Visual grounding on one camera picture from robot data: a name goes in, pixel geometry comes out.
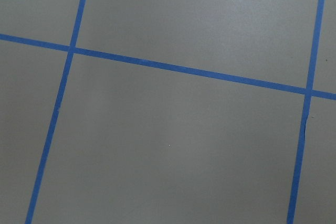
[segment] floor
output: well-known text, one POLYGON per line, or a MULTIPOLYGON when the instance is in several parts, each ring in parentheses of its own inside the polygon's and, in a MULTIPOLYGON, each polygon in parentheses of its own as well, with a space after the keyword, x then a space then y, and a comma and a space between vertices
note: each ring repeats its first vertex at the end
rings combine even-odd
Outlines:
POLYGON ((0 223, 336 222, 336 0, 0 4, 0 223))

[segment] gray floor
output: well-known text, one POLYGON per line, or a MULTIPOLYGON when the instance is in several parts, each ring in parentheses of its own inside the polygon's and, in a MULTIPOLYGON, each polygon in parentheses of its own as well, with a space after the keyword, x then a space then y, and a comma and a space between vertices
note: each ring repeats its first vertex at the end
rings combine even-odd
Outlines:
MULTIPOLYGON (((77 47, 305 87, 317 1, 87 0, 77 47)), ((0 34, 68 45, 78 2, 0 0, 0 34)), ((67 53, 0 49, 0 223, 24 223, 67 53)), ((32 223, 286 223, 303 99, 74 55, 32 223)), ((295 224, 336 222, 335 113, 312 99, 295 224)))

